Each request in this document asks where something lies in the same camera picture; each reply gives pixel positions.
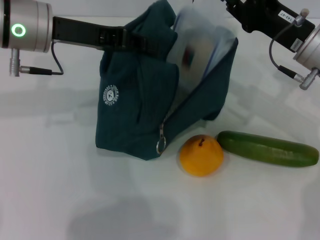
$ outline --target white circular logo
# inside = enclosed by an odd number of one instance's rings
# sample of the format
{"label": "white circular logo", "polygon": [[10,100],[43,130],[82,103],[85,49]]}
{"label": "white circular logo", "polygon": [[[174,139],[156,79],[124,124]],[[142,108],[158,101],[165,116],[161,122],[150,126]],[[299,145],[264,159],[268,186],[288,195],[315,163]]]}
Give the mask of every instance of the white circular logo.
{"label": "white circular logo", "polygon": [[103,92],[103,101],[108,106],[115,104],[119,97],[119,90],[115,85],[109,85]]}

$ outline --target white surface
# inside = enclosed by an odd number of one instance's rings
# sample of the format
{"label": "white surface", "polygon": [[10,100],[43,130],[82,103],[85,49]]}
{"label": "white surface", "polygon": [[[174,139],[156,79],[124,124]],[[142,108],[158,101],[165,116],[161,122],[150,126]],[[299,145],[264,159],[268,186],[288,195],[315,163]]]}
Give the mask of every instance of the white surface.
{"label": "white surface", "polygon": [[[207,178],[177,166],[189,137],[222,130],[320,149],[319,79],[302,91],[271,64],[268,37],[228,21],[239,46],[222,113],[153,161],[95,147],[101,51],[57,44],[64,76],[11,78],[10,51],[0,49],[0,240],[320,239],[319,165],[287,168],[225,154]],[[293,56],[274,45],[279,64],[307,74]],[[50,53],[22,52],[21,63],[57,70]]]}
{"label": "white surface", "polygon": [[[56,16],[100,16],[100,17],[137,17],[156,0],[40,0],[50,3]],[[178,12],[183,6],[191,4],[192,0],[168,0],[172,8]],[[226,9],[226,3],[215,1],[215,9]],[[280,0],[280,3],[299,13],[301,9],[310,10],[310,18],[320,18],[320,4],[318,0]]]}

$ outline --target black cable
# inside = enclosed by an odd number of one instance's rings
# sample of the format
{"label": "black cable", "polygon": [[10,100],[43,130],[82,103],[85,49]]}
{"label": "black cable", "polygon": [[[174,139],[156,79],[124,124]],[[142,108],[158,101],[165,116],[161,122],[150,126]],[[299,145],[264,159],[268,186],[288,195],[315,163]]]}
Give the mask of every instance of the black cable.
{"label": "black cable", "polygon": [[274,57],[272,56],[272,46],[274,44],[274,42],[282,35],[284,34],[286,31],[288,31],[291,27],[293,27],[296,24],[296,20],[294,20],[291,24],[289,24],[288,26],[286,26],[284,29],[282,29],[270,42],[270,46],[269,46],[269,56],[270,56],[270,60],[273,63],[273,65],[275,65],[275,67],[278,69],[280,66],[278,64],[276,64]]}
{"label": "black cable", "polygon": [[53,41],[51,43],[51,53],[52,53],[52,56],[56,62],[56,64],[58,65],[59,69],[60,69],[60,72],[52,72],[52,75],[63,75],[65,72],[60,64],[60,62],[58,61],[57,57],[56,57],[56,54],[55,54],[55,49],[54,49],[54,45],[55,45],[55,42]]}
{"label": "black cable", "polygon": [[295,24],[297,23],[296,20],[294,20],[291,24],[289,24],[288,26],[286,26],[284,29],[282,29],[270,42],[270,46],[269,46],[269,56],[270,56],[270,60],[273,63],[273,65],[282,73],[284,73],[285,75],[289,76],[290,78],[294,79],[295,76],[297,75],[297,73],[295,71],[292,71],[284,66],[278,65],[275,60],[274,57],[272,56],[272,46],[274,44],[274,42],[282,35],[284,34],[286,31],[288,31],[290,28],[292,28]]}

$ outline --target green cucumber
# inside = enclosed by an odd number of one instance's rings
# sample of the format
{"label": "green cucumber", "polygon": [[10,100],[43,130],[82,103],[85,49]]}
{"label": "green cucumber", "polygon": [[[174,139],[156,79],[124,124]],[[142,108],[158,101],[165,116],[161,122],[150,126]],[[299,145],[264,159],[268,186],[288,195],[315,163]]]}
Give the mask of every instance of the green cucumber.
{"label": "green cucumber", "polygon": [[319,151],[312,146],[271,137],[222,131],[217,141],[230,153],[270,164],[308,167],[316,165],[319,159]]}

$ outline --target orange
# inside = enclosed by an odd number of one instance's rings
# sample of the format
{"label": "orange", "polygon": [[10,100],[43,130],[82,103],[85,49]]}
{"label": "orange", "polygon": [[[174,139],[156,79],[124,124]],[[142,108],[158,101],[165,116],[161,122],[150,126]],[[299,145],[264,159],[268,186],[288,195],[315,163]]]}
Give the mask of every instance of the orange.
{"label": "orange", "polygon": [[189,174],[204,177],[216,171],[224,161],[224,152],[211,136],[196,135],[182,146],[180,163]]}

